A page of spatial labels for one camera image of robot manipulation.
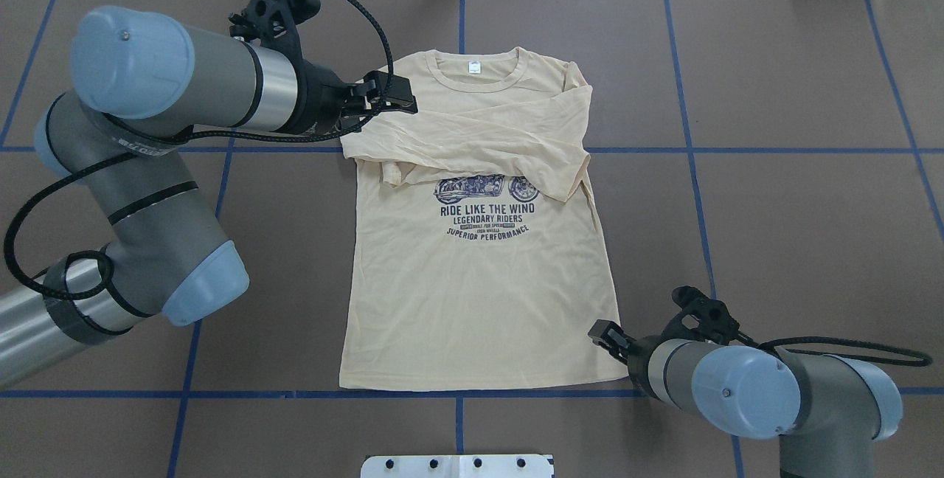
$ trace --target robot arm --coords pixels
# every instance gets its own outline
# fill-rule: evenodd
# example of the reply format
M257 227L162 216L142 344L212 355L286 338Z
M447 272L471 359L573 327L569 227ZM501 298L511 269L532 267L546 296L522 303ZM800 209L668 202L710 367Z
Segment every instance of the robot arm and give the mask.
M389 67L380 25L348 1L377 28ZM74 89L38 123L35 145L64 178L107 165L82 180L116 240L104 256L70 255L30 280L13 257L30 207L14 220L4 256L24 286L0 297L0 388L153 314L193 323L249 287L232 240L174 151L188 139L312 142L357 131L381 111L416 112L409 81L392 67L347 84L302 58L296 25L318 10L320 0L250 0L230 17L232 37L121 7L99 7L81 21ZM260 45L249 44L256 38ZM192 125L239 132L193 133Z
M661 336L635 340L606 320L588 334L651 397L729 434L778 437L782 477L874 476L872 444L891 437L903 417L898 388L883 370L836 355L728 346L749 338L721 301L691 287L672 297L683 310ZM698 329L682 326L686 316ZM923 353L903 353L930 364Z

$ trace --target gray tabletop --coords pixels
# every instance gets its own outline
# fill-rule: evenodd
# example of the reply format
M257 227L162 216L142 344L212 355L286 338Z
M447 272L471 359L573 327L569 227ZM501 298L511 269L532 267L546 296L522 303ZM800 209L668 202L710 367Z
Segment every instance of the gray tabletop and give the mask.
M0 224L55 177L32 129L70 87L92 7L226 33L247 0L0 1ZM842 336L944 361L940 0L361 0L395 58L419 50L573 60L594 86L587 149L624 328L658 333L671 290L727 302L758 340ZM340 0L301 29L354 80L382 61ZM337 142L183 148L240 250L249 292L195 327L147 321L0 392L4 476L357 476L371 454L553 454L557 475L777 475L740 440L627 380L501 392L337 385L355 170ZM80 187L21 234L39 270L111 239ZM0 291L15 282L0 274ZM881 476L944 465L944 370L888 367L904 394Z

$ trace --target light blue joint cap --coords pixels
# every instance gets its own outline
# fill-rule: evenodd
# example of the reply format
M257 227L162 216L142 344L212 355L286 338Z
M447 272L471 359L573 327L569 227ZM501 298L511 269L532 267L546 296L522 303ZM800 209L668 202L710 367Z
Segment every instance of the light blue joint cap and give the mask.
M56 158L56 154L53 153L53 148L49 143L49 134L46 130L46 119L49 117L49 112L53 111L53 107L50 105L46 112L43 113L43 116L40 117L40 122L36 123L36 131L33 131L33 148L36 149L36 155L40 158L40 161L46 165L46 168L52 170L60 178L68 178L72 175L72 172L69 172L69 169L65 166L62 166L62 163ZM80 179L77 183L85 184L85 182Z
M892 437L898 431L898 425L901 418L904 417L904 406L901 404L901 393L895 382L885 373L882 368L870 364L868 361L853 360L852 358L843 358L836 354L827 354L832 356L849 367L862 377L862 380L869 387L875 403L879 407L879 433L874 438L876 441Z
M174 325L183 327L227 306L248 287L249 274L233 240L228 240L180 283L161 313Z
M799 384L782 361L753 347L728 346L705 355L692 375L698 411L728 434L772 439L799 414Z
M90 108L144 119L166 111L190 84L193 41L166 15L103 5L72 41L72 81Z

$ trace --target white mounting plate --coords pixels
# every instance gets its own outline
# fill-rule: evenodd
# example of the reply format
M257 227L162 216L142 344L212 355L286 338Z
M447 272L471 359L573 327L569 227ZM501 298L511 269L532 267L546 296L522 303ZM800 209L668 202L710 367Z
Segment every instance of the white mounting plate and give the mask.
M518 467L519 459L524 467ZM552 455L542 454L369 457L361 466L361 478L554 478L553 461Z

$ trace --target neckline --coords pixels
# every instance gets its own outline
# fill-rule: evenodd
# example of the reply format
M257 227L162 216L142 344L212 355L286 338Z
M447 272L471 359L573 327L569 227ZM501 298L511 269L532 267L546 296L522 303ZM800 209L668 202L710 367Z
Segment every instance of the neckline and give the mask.
M528 69L528 57L528 51L519 46L512 48L512 50L508 52L503 52L502 54L448 54L448 52L431 50L426 52L426 64L429 68L429 72L432 74L432 77L436 78L436 81L443 84L445 87L453 89L453 91L498 92L502 91L502 89L508 89L510 86L515 85L517 81L523 77L525 71ZM517 58L517 64L515 65L515 70L512 71L512 74L509 74L505 78L492 83L466 83L446 77L446 75L443 74L443 71L440 70L439 64L437 62L438 60L502 61L504 59L511 58Z

